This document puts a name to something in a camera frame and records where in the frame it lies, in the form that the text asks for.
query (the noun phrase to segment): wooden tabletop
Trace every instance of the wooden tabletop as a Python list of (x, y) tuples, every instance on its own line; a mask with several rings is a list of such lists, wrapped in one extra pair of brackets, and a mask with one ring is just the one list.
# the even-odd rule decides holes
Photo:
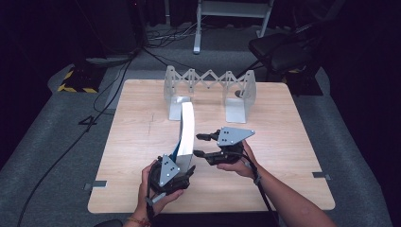
[[(257, 95), (246, 124), (227, 123), (222, 88), (195, 88), (190, 94), (195, 112), (195, 134), (215, 132), (221, 127), (254, 130), (247, 141), (259, 164), (313, 201), (323, 210), (335, 206), (304, 125), (283, 83), (256, 83)], [(141, 170), (177, 145), (180, 122), (169, 121), (163, 97), (164, 81), (129, 79), (125, 82), (89, 200), (92, 213), (131, 213), (137, 203)], [(219, 151), (216, 142), (195, 138), (194, 149)], [(251, 179), (209, 166), (192, 158), (196, 165), (190, 186), (164, 213), (247, 212), (267, 210)]]

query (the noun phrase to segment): dark background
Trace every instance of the dark background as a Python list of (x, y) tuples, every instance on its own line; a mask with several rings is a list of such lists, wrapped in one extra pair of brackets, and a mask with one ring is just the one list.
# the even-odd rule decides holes
[[(77, 44), (83, 55), (87, 58), (103, 57), (105, 52), (101, 44), (74, 1), (63, 3), (66, 4), (65, 13), (70, 15), (70, 22), (76, 29)], [(88, 10), (86, 1), (80, 3)], [(172, 0), (170, 6), (174, 4), (181, 6), (179, 0)], [(291, 21), (283, 16), (284, 13), (277, 13), (279, 9), (287, 8), (277, 5), (270, 26)], [(395, 0), (346, 1), (338, 16), (339, 25), (323, 42), (329, 51), (323, 68), (330, 79), (331, 96), (382, 186), (394, 226), (401, 225), (398, 217), (401, 213), (398, 195), (401, 191), (398, 174), (401, 32), (397, 23), (401, 21), (400, 7), (401, 4)], [(184, 20), (193, 20), (188, 15)], [(154, 17), (147, 20), (160, 23), (154, 21)], [(180, 18), (173, 20), (177, 25), (180, 23)], [(47, 88), (49, 78), (72, 62), (60, 34), (60, 27), (51, 18), (45, 1), (1, 1), (0, 166), (7, 161), (51, 96)]]

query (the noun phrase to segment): human hand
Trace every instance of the human hand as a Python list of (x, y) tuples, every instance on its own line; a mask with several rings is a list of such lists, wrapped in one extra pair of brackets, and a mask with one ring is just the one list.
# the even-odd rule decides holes
[[(256, 162), (256, 159), (254, 158), (253, 152), (251, 147), (248, 145), (246, 140), (242, 141), (242, 145), (244, 146), (244, 154), (248, 155), (248, 157), (251, 159), (251, 161), (258, 166), (258, 163)], [(249, 177), (254, 179), (253, 172), (250, 167), (245, 166), (245, 163), (249, 163), (248, 160), (245, 158), (241, 158), (234, 164), (218, 164), (218, 169), (223, 169), (226, 171), (234, 171), (236, 172), (239, 176), (243, 177)]]
[[(153, 166), (153, 164), (156, 161), (153, 161), (149, 166), (146, 166), (142, 170), (142, 182), (139, 185), (139, 192), (138, 192), (138, 205), (135, 209), (135, 212), (133, 215), (137, 216), (136, 219), (142, 219), (144, 218), (146, 221), (148, 221), (148, 215), (147, 215), (147, 201), (146, 201), (146, 196), (148, 192), (148, 176), (150, 174), (150, 169)], [(153, 197), (154, 191), (150, 189), (150, 197)], [(174, 193), (171, 193), (168, 196), (163, 197), (159, 201), (153, 204), (153, 210), (154, 210), (154, 215), (157, 216), (162, 210), (165, 208), (167, 204), (170, 202), (178, 199), (181, 195), (183, 194), (183, 190), (177, 190)]]

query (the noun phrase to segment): yellow and black hazard tape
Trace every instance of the yellow and black hazard tape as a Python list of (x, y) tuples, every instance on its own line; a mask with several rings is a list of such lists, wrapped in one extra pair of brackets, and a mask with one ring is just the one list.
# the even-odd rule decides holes
[(59, 92), (98, 93), (102, 77), (99, 79), (82, 80), (79, 77), (74, 77), (74, 75), (74, 67), (72, 67), (67, 75), (65, 75), (58, 89)]

